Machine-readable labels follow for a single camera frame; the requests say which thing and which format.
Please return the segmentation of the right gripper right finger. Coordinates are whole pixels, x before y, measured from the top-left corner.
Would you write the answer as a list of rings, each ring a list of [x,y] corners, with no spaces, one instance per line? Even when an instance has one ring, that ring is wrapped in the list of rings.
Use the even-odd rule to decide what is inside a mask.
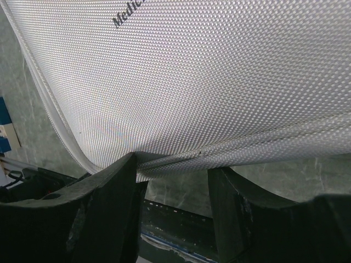
[[[220,262],[350,262],[350,196],[297,203],[231,168],[208,171]]]

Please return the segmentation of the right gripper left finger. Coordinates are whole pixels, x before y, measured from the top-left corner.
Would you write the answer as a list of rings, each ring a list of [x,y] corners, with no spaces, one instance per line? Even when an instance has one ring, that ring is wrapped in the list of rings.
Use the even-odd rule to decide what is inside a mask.
[[[136,157],[41,199],[1,204],[1,262],[136,262]]]

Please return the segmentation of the grey medicine kit case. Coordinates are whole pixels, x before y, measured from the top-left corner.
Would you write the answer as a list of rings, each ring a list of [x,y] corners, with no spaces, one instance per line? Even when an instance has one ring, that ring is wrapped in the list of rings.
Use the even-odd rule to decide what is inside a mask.
[[[139,181],[350,152],[350,1],[1,1],[52,125]]]

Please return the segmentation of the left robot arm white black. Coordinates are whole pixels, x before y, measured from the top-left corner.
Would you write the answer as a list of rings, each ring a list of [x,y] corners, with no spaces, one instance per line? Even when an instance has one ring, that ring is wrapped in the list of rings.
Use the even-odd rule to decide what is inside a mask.
[[[12,203],[27,199],[41,199],[77,179],[43,168],[12,170],[8,174],[11,182],[1,186],[1,202]]]

